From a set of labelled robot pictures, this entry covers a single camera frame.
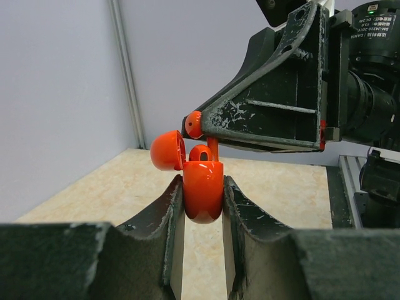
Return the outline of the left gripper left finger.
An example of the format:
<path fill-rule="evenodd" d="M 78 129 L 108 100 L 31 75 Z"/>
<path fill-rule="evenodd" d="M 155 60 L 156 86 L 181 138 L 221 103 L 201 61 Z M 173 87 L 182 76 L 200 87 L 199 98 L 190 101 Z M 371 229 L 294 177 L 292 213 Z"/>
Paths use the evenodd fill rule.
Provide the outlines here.
<path fill-rule="evenodd" d="M 181 299 L 184 256 L 183 178 L 117 227 L 129 299 Z"/>

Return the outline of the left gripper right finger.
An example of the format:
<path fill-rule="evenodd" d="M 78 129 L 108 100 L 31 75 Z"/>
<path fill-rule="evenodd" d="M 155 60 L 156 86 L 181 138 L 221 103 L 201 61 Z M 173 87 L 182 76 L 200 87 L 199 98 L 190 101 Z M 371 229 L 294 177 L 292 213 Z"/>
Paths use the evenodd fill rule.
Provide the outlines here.
<path fill-rule="evenodd" d="M 228 299 L 290 299 L 290 227 L 250 200 L 231 176 L 224 178 L 222 238 Z"/>

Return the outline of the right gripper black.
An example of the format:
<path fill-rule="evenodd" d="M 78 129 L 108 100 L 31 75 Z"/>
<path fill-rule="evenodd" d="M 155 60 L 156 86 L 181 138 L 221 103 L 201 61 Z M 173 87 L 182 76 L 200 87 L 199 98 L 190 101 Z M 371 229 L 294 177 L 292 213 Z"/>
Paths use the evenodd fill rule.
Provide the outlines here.
<path fill-rule="evenodd" d="M 204 134 L 199 139 L 268 152 L 322 151 L 323 138 L 340 141 L 348 121 L 353 23 L 349 10 L 330 18 L 328 52 L 328 10 L 308 2 L 289 14 L 280 31 L 266 27 L 253 35 L 234 79 L 197 108 Z M 187 116 L 182 135 L 193 139 L 184 127 Z"/>

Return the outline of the orange earbud charging case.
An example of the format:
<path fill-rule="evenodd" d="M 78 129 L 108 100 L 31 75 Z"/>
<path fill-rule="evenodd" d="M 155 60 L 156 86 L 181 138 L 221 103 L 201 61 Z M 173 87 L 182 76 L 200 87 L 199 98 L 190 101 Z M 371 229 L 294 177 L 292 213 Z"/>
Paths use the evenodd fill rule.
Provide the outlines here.
<path fill-rule="evenodd" d="M 224 166 L 219 161 L 189 161 L 184 139 L 177 130 L 157 137 L 150 148 L 153 165 L 162 171 L 182 171 L 186 216 L 194 223 L 210 224 L 223 207 Z"/>

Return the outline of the orange earbud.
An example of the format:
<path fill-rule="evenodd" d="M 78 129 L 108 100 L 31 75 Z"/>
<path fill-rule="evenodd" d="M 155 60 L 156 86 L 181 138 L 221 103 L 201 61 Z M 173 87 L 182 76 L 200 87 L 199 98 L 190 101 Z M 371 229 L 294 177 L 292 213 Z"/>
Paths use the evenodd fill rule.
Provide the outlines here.
<path fill-rule="evenodd" d="M 189 153 L 189 161 L 212 161 L 213 154 L 209 147 L 203 144 L 194 146 Z"/>
<path fill-rule="evenodd" d="M 185 120 L 184 127 L 190 138 L 199 139 L 204 136 L 201 126 L 202 113 L 193 111 Z M 212 151 L 212 161 L 219 161 L 218 140 L 214 137 L 206 137 L 207 147 Z"/>

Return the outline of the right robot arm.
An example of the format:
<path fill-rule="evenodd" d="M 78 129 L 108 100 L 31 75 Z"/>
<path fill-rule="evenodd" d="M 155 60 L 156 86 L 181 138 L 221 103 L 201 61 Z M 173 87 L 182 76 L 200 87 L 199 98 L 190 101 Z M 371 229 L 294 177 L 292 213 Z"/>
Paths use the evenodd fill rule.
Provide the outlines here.
<path fill-rule="evenodd" d="M 332 1 L 259 1 L 269 26 L 253 35 L 236 76 L 182 121 L 185 138 L 269 153 L 367 145 L 353 224 L 399 227 L 399 2 L 338 11 Z"/>

